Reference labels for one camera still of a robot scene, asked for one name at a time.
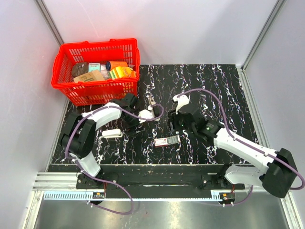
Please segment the red white staple box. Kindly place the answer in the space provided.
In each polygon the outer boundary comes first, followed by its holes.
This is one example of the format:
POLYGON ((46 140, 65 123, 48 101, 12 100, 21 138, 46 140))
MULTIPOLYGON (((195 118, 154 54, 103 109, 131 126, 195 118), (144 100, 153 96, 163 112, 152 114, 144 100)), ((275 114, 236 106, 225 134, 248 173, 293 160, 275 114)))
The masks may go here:
POLYGON ((171 137, 163 137, 163 138, 155 139, 154 146, 163 147, 163 146, 178 144, 180 142, 181 142, 180 137, 178 135, 175 135, 175 136, 171 136, 171 137))

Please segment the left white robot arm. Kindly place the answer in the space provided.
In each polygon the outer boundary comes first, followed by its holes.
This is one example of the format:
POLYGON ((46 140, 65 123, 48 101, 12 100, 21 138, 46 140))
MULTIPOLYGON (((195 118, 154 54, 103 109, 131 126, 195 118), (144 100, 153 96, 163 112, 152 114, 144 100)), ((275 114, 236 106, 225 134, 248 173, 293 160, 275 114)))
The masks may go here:
POLYGON ((65 150, 65 157, 75 159, 87 176, 87 184, 96 189, 102 186, 101 166, 94 158, 92 148, 96 131, 114 120, 122 119, 129 127, 140 124, 135 118, 138 98, 128 93, 122 99, 112 99, 104 106, 91 112, 69 114, 62 129, 59 143, 65 150))

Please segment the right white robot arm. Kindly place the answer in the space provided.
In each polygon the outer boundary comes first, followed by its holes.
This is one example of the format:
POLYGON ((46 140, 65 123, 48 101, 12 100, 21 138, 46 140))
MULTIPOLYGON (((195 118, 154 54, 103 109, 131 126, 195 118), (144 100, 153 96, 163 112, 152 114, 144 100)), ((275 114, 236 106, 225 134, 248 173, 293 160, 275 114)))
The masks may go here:
POLYGON ((185 130, 209 146, 226 150, 250 163, 249 167, 226 165, 217 176, 217 185, 227 189, 232 184, 249 184, 263 187, 271 195, 284 198, 292 188, 297 167, 292 153, 279 151, 249 141, 211 118, 205 118, 188 105, 168 114, 173 131, 185 130))

